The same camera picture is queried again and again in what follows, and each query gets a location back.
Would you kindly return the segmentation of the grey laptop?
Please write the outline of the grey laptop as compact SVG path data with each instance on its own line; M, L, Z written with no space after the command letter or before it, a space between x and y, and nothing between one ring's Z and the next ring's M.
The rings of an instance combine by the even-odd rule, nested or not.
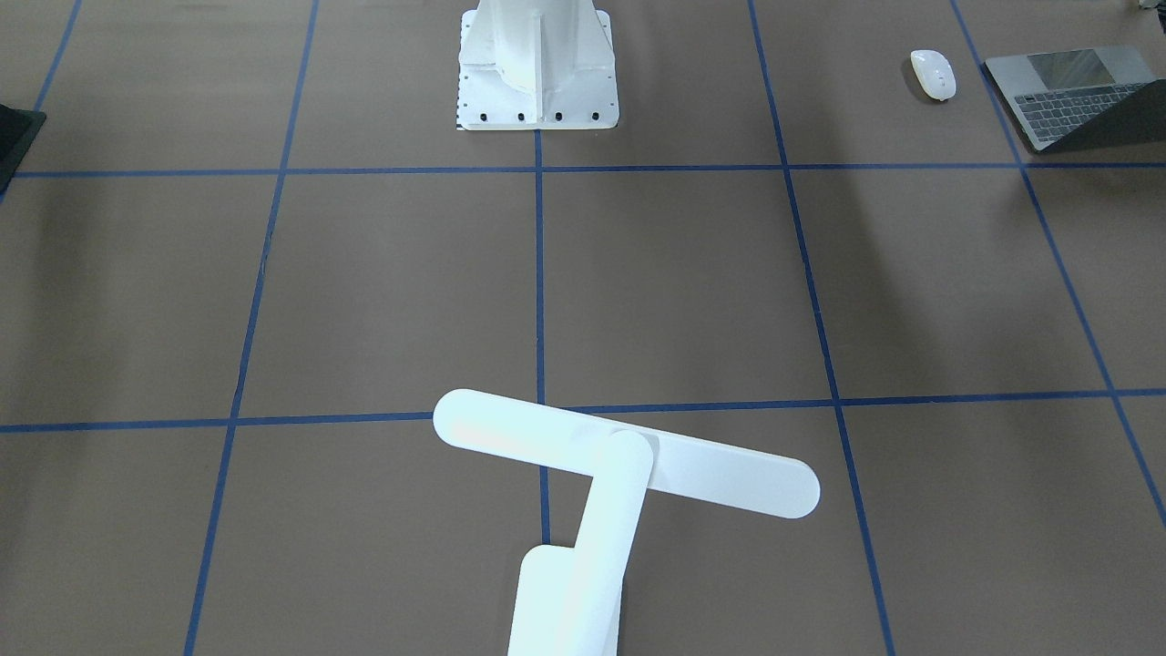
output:
M998 56L984 68L1034 153L1163 142L1165 80L1133 45Z

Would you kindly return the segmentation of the white desk lamp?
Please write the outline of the white desk lamp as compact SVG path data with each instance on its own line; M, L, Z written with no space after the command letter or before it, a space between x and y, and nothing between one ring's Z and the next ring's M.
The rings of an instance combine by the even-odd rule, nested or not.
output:
M511 655L617 653L623 581L649 491L772 519L805 519L821 498L819 477L796 458L487 392L447 392L433 425L450 446L590 477L575 543L533 546L521 560Z

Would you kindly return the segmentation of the white computer mouse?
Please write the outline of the white computer mouse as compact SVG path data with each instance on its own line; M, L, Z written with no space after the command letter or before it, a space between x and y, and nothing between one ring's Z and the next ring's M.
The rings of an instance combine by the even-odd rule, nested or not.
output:
M956 96L954 70L944 54L933 49L916 49L909 54L909 64L921 91L930 100L948 101Z

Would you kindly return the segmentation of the black mouse pad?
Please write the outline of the black mouse pad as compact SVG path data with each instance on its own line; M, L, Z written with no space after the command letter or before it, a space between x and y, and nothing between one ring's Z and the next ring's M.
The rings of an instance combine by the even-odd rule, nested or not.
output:
M10 186L17 167L45 125L45 112L17 110L1 104L1 195Z

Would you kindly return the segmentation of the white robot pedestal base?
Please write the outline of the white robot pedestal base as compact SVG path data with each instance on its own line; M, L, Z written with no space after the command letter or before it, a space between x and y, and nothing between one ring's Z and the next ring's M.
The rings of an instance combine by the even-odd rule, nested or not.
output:
M591 1L480 1L459 24L456 128L619 124L611 16Z

